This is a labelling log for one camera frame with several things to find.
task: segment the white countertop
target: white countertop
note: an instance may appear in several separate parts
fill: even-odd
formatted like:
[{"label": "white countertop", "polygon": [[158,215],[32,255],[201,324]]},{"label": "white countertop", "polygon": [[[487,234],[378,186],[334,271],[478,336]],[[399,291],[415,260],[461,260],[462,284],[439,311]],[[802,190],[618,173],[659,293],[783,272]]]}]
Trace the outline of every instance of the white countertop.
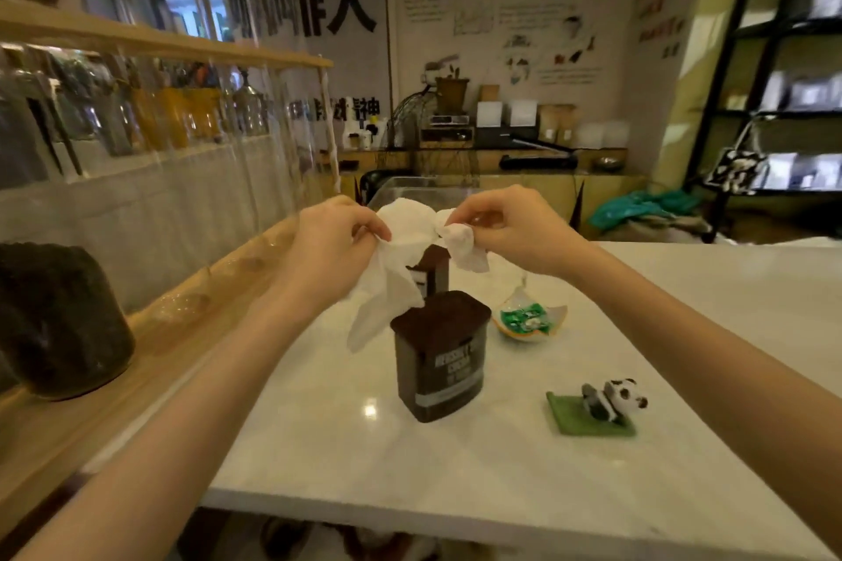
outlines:
[{"label": "white countertop", "polygon": [[[842,394],[836,249],[605,248]],[[492,307],[519,281],[520,270],[497,256],[488,274],[450,269],[451,289]],[[527,291],[569,305],[562,330],[516,344],[490,327],[482,392],[431,424],[397,396],[393,333],[351,355],[345,337],[359,301],[326,311],[281,360],[203,504],[570,555],[834,558],[592,302],[549,277],[530,275]],[[558,433],[546,391],[577,394],[585,382],[628,376],[650,403],[635,416],[637,437]]]}]

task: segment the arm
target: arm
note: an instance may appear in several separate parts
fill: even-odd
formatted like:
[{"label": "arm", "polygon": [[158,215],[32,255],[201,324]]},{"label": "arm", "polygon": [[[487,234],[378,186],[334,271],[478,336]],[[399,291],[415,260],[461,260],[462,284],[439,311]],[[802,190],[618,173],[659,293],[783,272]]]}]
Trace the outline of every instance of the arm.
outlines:
[{"label": "arm", "polygon": [[348,293],[389,239],[372,211],[333,198],[301,212],[285,268],[246,318],[129,445],[29,544],[19,561],[163,558],[222,464],[279,359]]},{"label": "arm", "polygon": [[728,447],[842,554],[842,400],[582,238],[537,192],[515,186],[473,195],[453,222],[475,224],[479,246],[561,277],[593,300]]}]

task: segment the white cloth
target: white cloth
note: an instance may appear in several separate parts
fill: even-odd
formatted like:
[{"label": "white cloth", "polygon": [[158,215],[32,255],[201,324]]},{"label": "white cloth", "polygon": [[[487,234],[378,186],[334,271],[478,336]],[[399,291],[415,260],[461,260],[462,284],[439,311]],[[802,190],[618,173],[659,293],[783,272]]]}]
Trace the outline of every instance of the white cloth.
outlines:
[{"label": "white cloth", "polygon": [[420,262],[427,247],[439,238],[458,268],[476,273],[489,270],[485,251],[474,248],[473,229],[465,224],[445,226],[452,211],[437,213],[421,202],[401,197],[377,212],[392,231],[392,241],[378,241],[354,289],[365,292],[369,299],[360,306],[348,333],[352,352],[364,348],[398,315],[424,306],[424,297],[407,267]]}]

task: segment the container lid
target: container lid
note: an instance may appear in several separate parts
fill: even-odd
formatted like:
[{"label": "container lid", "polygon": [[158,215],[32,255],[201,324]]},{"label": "container lid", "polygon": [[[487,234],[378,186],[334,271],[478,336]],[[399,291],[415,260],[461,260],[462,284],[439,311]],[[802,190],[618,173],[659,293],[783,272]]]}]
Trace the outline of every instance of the container lid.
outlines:
[{"label": "container lid", "polygon": [[410,266],[409,269],[423,270],[424,272],[428,270],[436,270],[439,264],[449,260],[450,253],[444,246],[430,245],[424,252],[424,256],[421,258],[421,261],[419,261],[415,266]]},{"label": "container lid", "polygon": [[390,324],[418,352],[448,350],[489,322],[491,309],[462,291],[431,295],[422,309],[410,309]]}]

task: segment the panda figurine on green mat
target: panda figurine on green mat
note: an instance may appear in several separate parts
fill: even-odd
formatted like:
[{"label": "panda figurine on green mat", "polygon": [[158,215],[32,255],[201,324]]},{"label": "panda figurine on green mat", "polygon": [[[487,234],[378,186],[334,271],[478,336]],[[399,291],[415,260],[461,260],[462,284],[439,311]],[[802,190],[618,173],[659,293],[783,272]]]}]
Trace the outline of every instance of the panda figurine on green mat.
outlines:
[{"label": "panda figurine on green mat", "polygon": [[582,386],[582,399],[591,417],[620,426],[630,413],[649,406],[649,400],[637,392],[637,382],[630,377],[605,382],[602,390],[586,383]]}]

